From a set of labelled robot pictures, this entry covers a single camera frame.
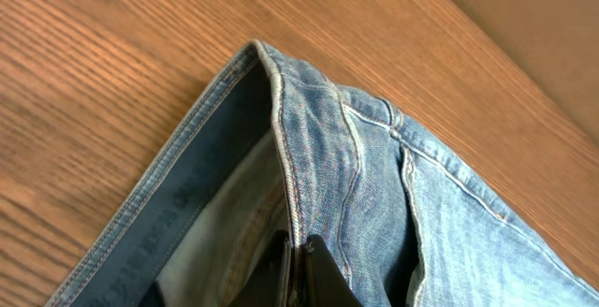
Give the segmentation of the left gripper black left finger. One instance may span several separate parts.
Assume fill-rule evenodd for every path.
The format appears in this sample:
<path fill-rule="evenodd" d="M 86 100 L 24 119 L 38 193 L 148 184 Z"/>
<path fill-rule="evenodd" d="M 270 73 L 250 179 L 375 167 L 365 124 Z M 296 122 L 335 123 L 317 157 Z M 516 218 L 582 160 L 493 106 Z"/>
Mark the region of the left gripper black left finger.
<path fill-rule="evenodd" d="M 229 307 L 285 307 L 291 263 L 288 233 L 277 230 Z"/>

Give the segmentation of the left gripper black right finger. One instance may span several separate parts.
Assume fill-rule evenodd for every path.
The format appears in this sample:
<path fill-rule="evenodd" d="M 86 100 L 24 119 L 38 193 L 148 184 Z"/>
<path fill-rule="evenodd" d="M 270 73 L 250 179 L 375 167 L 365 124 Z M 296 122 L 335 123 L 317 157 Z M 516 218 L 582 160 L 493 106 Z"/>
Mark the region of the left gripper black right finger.
<path fill-rule="evenodd" d="M 361 307 L 319 235 L 310 235 L 301 250 L 300 306 Z"/>

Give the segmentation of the light blue denim jeans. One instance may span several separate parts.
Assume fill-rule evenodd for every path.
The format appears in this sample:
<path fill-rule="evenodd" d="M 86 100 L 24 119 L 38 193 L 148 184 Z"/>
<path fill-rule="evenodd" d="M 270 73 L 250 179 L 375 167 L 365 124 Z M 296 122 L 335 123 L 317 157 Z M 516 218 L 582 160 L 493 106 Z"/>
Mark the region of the light blue denim jeans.
<path fill-rule="evenodd" d="M 186 113 L 52 306 L 229 306 L 277 230 L 286 306 L 319 235 L 361 306 L 594 306 L 465 162 L 385 99 L 267 43 Z"/>

